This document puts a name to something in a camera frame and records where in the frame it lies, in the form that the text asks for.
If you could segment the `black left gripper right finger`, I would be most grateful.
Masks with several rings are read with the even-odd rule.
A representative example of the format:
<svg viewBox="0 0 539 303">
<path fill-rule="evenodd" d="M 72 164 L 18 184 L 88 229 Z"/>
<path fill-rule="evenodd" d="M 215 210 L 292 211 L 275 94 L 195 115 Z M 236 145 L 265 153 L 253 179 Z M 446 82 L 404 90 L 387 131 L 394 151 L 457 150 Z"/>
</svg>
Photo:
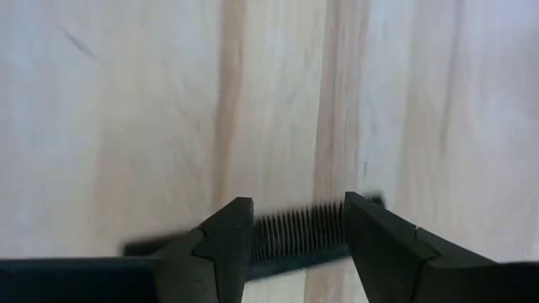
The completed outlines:
<svg viewBox="0 0 539 303">
<path fill-rule="evenodd" d="M 344 238 L 369 303 L 539 303 L 539 262 L 497 263 L 348 192 Z"/>
</svg>

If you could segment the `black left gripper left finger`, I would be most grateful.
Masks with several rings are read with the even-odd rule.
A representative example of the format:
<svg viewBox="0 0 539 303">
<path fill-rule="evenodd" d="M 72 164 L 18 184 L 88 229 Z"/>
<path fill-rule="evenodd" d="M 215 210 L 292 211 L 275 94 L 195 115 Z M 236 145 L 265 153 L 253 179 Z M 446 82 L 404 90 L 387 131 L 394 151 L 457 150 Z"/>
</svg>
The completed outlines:
<svg viewBox="0 0 539 303">
<path fill-rule="evenodd" d="M 148 256 L 0 260 L 0 303 L 240 303 L 252 236 L 236 198 Z"/>
</svg>

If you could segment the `black comb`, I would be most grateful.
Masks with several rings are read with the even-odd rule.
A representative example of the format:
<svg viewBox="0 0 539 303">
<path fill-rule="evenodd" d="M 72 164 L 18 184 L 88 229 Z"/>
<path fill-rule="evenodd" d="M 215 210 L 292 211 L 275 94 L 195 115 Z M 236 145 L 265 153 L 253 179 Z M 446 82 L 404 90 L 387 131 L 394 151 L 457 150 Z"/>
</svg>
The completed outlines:
<svg viewBox="0 0 539 303">
<path fill-rule="evenodd" d="M 191 231 L 125 246 L 129 271 L 174 273 L 183 283 L 244 284 L 349 256 L 344 202 L 255 215 L 238 197 Z"/>
</svg>

